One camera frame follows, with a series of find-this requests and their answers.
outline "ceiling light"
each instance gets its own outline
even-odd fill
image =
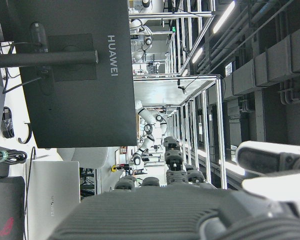
[[[194,55],[194,58],[192,59],[192,63],[193,63],[193,64],[198,60],[198,58],[199,58],[200,54],[202,54],[203,50],[204,50],[203,47],[201,47],[201,48],[196,52],[196,54]]]
[[[230,13],[232,12],[232,10],[235,8],[235,1],[232,1],[230,3],[230,5],[228,6],[228,8],[225,10],[225,12],[223,13],[223,15],[221,16],[221,18],[219,19],[219,21],[216,23],[216,25],[213,28],[213,33],[215,34],[216,32],[218,32],[218,30],[221,28],[222,24],[224,24],[224,22],[227,20],[227,18],[229,17]]]
[[[188,73],[188,69],[185,69],[184,72],[182,73],[182,77],[184,77],[185,75],[187,75]]]

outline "laptop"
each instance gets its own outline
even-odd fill
[[[78,206],[79,181],[77,161],[32,162],[27,207],[29,240],[46,240]]]

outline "cable bundle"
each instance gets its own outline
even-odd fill
[[[24,151],[7,150],[0,151],[0,162],[9,165],[23,164],[27,159],[27,154]]]

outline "black monitor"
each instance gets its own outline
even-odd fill
[[[91,53],[97,51],[98,63],[62,64],[61,60],[61,64],[30,66],[30,60],[20,68],[22,82],[42,77],[23,86],[37,146],[136,145],[127,1],[4,2],[12,27],[3,27],[3,35],[15,43],[34,43],[16,45],[17,54],[87,53],[81,57],[88,59],[88,54],[93,58]],[[40,26],[39,32],[34,32],[34,26]]]

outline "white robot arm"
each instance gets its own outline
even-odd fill
[[[141,101],[139,100],[135,102],[135,110],[147,123],[144,126],[144,131],[146,132],[147,137],[138,151],[136,151],[132,156],[134,164],[139,165],[142,161],[141,156],[143,152],[146,149],[149,149],[155,143],[156,139],[160,139],[162,137],[162,127],[159,125],[159,120],[162,117],[160,116],[160,118],[157,115],[155,118],[150,111],[143,107]]]

